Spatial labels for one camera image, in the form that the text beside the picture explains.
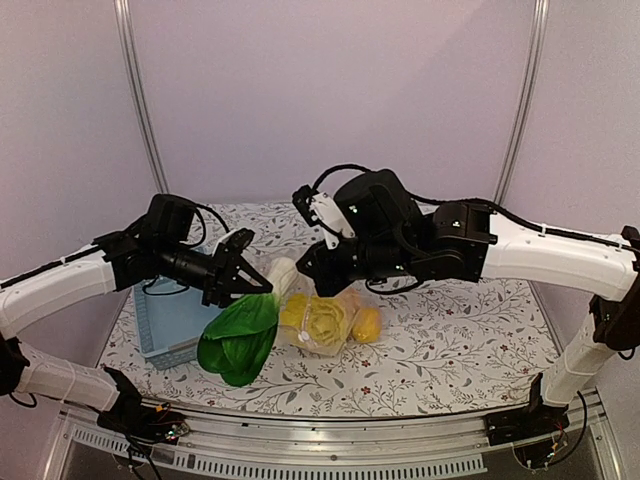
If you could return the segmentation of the yellow napa cabbage toy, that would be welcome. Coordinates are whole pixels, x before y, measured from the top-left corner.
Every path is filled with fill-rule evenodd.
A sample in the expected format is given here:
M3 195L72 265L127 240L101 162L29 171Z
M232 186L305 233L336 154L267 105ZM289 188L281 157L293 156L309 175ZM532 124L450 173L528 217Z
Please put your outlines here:
M280 311L279 327L290 344L331 356L346 342L352 320L338 298L295 293Z

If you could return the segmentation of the green bok choy toy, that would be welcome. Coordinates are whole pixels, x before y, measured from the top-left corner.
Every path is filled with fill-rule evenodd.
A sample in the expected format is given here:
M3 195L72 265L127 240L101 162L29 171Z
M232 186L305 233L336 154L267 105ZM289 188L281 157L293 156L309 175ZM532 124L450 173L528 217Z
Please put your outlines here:
M241 297L205 327L197 345L199 366L232 387L253 383L270 354L283 299L297 276L293 259L273 260L267 275L271 292Z

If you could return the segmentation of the clear pink zip top bag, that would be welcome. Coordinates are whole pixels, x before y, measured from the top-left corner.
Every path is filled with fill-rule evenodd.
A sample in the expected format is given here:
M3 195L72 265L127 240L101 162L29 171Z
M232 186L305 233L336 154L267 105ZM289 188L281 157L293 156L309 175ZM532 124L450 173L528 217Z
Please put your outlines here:
M383 315L373 300L349 287L321 297L295 261L276 254L262 262L276 297L278 335L288 344L321 356L335 356L349 340L370 344L381 339Z

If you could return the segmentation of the light blue plastic basket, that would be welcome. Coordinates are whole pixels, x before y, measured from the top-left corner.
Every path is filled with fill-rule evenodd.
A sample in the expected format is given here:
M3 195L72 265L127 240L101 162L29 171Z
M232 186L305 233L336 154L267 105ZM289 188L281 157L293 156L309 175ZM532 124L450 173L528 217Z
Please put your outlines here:
M202 303L201 285L187 278L186 268L167 264L133 287L139 351L156 369L194 361L204 328L223 312Z

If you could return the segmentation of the yellow lemon toy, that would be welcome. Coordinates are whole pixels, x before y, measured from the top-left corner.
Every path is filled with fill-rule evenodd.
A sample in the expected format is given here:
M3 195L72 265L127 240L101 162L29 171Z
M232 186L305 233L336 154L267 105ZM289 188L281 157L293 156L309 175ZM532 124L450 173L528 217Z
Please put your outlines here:
M382 318L378 309L366 307L360 309L351 330L354 340L361 344L376 342L381 334Z

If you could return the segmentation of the orange mango toy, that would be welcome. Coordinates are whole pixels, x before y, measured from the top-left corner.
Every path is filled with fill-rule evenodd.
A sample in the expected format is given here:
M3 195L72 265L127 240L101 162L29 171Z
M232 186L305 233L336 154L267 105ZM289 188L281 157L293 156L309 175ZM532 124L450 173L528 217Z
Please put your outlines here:
M353 287L342 291L337 298L342 302L345 311L351 316L354 316L364 306L362 294Z

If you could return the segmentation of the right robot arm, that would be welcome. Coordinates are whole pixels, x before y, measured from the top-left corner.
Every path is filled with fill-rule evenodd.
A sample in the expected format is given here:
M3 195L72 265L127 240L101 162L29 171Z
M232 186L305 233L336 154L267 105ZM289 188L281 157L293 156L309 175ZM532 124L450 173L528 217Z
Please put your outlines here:
M307 224L324 231L297 263L322 297L357 281L377 288L406 277L411 288L429 281L516 279L591 294L587 317L559 359L538 374L525 406L484 419L491 445L566 428L578 391L613 356L630 358L639 346L639 233L563 230L527 221L479 198L425 200L388 169L354 167L335 194L318 185L294 192Z

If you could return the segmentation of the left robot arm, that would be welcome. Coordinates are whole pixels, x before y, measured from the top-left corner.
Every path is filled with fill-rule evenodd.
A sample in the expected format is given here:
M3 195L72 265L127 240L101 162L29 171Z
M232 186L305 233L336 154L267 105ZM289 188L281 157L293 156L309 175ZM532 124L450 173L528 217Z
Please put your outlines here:
M165 277L201 291L205 306L227 307L233 296L264 294L271 283L243 257L254 237L227 231L211 255L187 244L205 206L157 194L148 211L124 230L1 283L1 393L45 396L92 408L104 429L148 444L174 444L188 426L183 414L148 407L119 370L89 368L45 354L18 339L35 322L86 299Z

